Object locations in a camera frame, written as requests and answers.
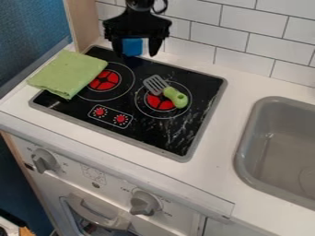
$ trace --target black cooktop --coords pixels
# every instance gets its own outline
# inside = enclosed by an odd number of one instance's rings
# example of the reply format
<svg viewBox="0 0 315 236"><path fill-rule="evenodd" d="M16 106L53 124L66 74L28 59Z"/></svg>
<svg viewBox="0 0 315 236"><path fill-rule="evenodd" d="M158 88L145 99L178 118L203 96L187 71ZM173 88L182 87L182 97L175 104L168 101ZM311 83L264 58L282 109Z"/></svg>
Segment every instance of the black cooktop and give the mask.
<svg viewBox="0 0 315 236"><path fill-rule="evenodd" d="M43 91L30 106L168 158L187 161L203 132L203 121L209 121L224 80L137 57L120 58L99 47L92 47L87 55L109 62L87 87L71 100ZM188 106L177 109L163 95L151 94L143 80L153 75L160 75L186 94Z"/></svg>

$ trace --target blue sponge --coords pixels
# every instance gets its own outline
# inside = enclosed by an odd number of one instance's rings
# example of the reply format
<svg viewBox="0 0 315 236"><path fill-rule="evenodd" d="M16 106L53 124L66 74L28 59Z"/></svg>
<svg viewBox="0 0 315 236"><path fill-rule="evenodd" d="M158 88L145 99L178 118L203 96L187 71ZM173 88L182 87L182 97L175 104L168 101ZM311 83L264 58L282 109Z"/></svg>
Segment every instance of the blue sponge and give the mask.
<svg viewBox="0 0 315 236"><path fill-rule="evenodd" d="M137 56L142 54L142 39L123 39L122 52L126 56Z"/></svg>

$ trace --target green dish towel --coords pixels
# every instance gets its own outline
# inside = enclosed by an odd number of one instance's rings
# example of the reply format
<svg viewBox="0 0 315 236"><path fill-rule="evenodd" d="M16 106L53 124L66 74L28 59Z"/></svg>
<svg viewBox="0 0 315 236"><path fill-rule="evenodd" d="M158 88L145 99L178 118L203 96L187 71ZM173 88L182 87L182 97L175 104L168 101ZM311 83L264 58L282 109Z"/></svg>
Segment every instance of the green dish towel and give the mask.
<svg viewBox="0 0 315 236"><path fill-rule="evenodd" d="M28 83L71 100L77 92L97 77L107 64L98 58L63 50L56 59L30 78Z"/></svg>

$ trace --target gray sink basin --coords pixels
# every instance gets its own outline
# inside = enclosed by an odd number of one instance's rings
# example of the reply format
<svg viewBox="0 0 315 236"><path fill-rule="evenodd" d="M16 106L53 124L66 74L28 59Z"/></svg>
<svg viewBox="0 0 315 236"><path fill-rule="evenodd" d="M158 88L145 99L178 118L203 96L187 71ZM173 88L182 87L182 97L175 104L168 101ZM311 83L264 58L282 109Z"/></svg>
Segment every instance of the gray sink basin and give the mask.
<svg viewBox="0 0 315 236"><path fill-rule="evenodd" d="M315 106L280 97L259 100L234 166L249 186L315 210Z"/></svg>

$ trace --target oven handle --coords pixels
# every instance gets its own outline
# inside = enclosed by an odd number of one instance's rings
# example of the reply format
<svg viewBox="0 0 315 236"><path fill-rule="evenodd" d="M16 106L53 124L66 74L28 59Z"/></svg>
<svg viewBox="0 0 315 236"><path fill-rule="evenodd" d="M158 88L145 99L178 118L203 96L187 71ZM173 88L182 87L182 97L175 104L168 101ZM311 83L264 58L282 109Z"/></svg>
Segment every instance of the oven handle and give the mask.
<svg viewBox="0 0 315 236"><path fill-rule="evenodd" d="M126 214L123 214L122 211L119 211L115 218L105 218L103 216L100 216L99 214L96 215L95 213L93 213L93 210L90 210L83 206L84 199L77 195L70 194L66 198L66 202L79 216L97 226L106 228L108 230L127 231L129 228L130 217L126 216Z"/></svg>

